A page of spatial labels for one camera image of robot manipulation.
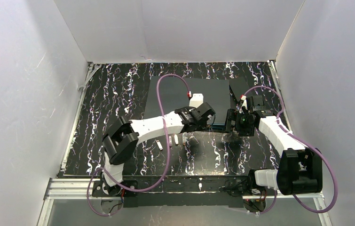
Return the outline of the large teal network switch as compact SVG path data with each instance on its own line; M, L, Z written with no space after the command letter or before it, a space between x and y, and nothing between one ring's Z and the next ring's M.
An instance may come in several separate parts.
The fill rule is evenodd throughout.
M216 115L208 123L214 126L225 124L227 110L230 109L227 80L185 78L181 81L176 77L166 77L160 83L159 94L165 114L191 104L198 107L208 103Z

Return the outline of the small silver plug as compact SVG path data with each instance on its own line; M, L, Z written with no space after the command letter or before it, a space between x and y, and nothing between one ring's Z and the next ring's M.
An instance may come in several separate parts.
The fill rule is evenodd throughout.
M173 140L172 140L171 136L168 137L168 141L169 141L169 146L172 147L173 146Z
M163 147L162 147L162 144L159 140L156 140L156 143L157 143L157 146L159 148L160 151L163 151Z
M182 143L183 143L183 145L186 145L186 143L187 143L187 138L186 138L185 133L182 134Z

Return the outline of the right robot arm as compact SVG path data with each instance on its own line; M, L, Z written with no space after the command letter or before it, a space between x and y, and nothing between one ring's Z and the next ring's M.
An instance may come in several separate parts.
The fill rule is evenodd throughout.
M312 150L291 137L276 112L267 109L260 95L241 96L240 107L228 110L225 131L240 137L262 133L277 150L278 169L250 170L249 187L267 187L283 195L318 193L323 187L322 160Z

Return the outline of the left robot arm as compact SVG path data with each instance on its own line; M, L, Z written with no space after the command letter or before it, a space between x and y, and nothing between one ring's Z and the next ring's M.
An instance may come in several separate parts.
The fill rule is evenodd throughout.
M204 102L198 107L183 107L149 119L128 120L125 116L119 117L102 139L105 184L112 187L123 181L124 163L133 156L138 144L164 135L202 131L214 115L215 110Z

